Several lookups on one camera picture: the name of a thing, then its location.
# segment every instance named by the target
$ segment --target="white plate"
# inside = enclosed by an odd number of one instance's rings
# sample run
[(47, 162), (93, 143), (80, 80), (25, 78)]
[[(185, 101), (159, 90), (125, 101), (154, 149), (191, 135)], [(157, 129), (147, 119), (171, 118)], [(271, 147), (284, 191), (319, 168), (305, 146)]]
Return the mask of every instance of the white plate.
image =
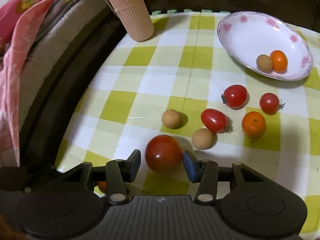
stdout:
[[(218, 38), (236, 61), (251, 70), (278, 80), (295, 81), (310, 74), (311, 51), (300, 35), (283, 21), (258, 12), (236, 12), (218, 25)], [(259, 55), (282, 51), (288, 59), (285, 73), (264, 73), (257, 68)]]

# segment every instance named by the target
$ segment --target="corrugated paper roll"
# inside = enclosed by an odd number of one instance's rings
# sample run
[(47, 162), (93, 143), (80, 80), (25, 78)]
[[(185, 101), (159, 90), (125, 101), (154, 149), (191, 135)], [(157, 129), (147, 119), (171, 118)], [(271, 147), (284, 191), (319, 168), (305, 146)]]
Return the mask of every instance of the corrugated paper roll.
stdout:
[(149, 39), (155, 29), (143, 0), (109, 0), (130, 37), (135, 41)]

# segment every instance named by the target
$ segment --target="red cherry tomato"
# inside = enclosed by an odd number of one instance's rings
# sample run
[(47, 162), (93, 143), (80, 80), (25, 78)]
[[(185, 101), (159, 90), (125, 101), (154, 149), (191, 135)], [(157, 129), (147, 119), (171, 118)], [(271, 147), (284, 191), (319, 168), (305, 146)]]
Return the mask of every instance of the red cherry tomato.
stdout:
[(279, 98), (272, 93), (266, 93), (260, 98), (260, 107), (265, 114), (275, 114), (284, 105), (280, 105)]
[(173, 137), (160, 134), (148, 142), (145, 159), (151, 170), (167, 171), (182, 162), (182, 149)]
[(221, 95), (222, 101), (231, 109), (237, 109), (244, 105), (248, 97), (248, 92), (244, 86), (229, 86)]
[(227, 117), (212, 108), (208, 108), (201, 113), (201, 121), (211, 132), (222, 133), (230, 130)]

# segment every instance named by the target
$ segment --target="checkered tablecloth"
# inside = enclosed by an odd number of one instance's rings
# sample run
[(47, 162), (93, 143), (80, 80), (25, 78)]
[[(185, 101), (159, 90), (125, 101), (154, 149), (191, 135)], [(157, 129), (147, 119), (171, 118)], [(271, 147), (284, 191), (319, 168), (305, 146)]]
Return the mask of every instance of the checkered tablecloth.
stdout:
[[(80, 100), (61, 143), (57, 167), (67, 171), (85, 161), (103, 166), (139, 149), (142, 164), (129, 185), (131, 194), (194, 196), (198, 185), (189, 183), (182, 165), (159, 174), (145, 164), (148, 141), (167, 133), (183, 149), (193, 150), (198, 159), (229, 167), (242, 162), (298, 194), (308, 206), (301, 236), (315, 239), (320, 236), (320, 34), (292, 26), (307, 41), (315, 66), (302, 81), (277, 81), (228, 56), (216, 32), (225, 15), (155, 15), (155, 35), (149, 41), (138, 43), (126, 35)], [(222, 92), (233, 84), (245, 86), (250, 95), (241, 110), (232, 110), (221, 101)], [(261, 112), (259, 99), (266, 92), (278, 95), (286, 105), (273, 116), (263, 114), (267, 132), (252, 142), (244, 136), (241, 120), (249, 111)], [(219, 134), (212, 149), (195, 151), (191, 136), (203, 127), (200, 114), (206, 108), (229, 116), (234, 131)], [(188, 123), (178, 130), (165, 128), (161, 116), (166, 109), (184, 113)], [(228, 190), (227, 183), (219, 183), (217, 197)]]

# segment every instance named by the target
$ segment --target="orange cherry tomato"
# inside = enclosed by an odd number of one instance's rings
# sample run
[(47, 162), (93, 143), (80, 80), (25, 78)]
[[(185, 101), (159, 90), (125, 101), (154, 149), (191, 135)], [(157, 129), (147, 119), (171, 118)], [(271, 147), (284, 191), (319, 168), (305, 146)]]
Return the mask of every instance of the orange cherry tomato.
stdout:
[(107, 183), (105, 181), (98, 181), (98, 188), (105, 194), (107, 192)]
[(283, 73), (287, 70), (288, 60), (285, 54), (280, 50), (271, 52), (270, 58), (272, 60), (273, 70), (278, 73)]
[(167, 171), (182, 162), (182, 149), (173, 137), (160, 134), (148, 142), (145, 159), (151, 170)]
[(250, 139), (258, 139), (264, 135), (267, 125), (263, 115), (252, 111), (242, 119), (242, 130)]

